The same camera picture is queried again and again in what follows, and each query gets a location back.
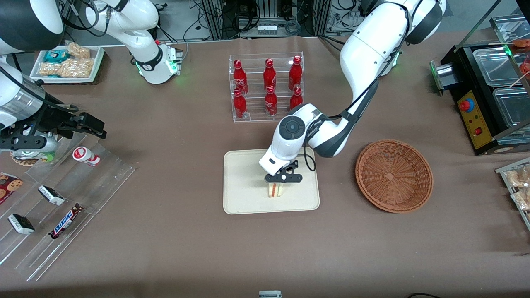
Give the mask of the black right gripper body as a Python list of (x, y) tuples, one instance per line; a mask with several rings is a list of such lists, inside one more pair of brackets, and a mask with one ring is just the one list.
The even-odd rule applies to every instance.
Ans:
[(37, 132), (48, 132), (71, 138), (73, 132), (83, 132), (78, 117), (70, 110), (42, 107), (36, 114), (14, 124), (6, 125), (1, 131), (1, 142), (44, 142), (44, 136)]

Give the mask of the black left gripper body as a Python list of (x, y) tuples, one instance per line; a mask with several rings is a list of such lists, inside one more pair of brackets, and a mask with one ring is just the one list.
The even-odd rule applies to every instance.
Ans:
[(295, 170), (298, 167), (299, 161), (294, 160), (285, 168), (278, 170), (274, 175), (267, 174), (265, 176), (265, 181), (267, 183), (300, 183), (303, 180), (303, 176), (295, 173)]

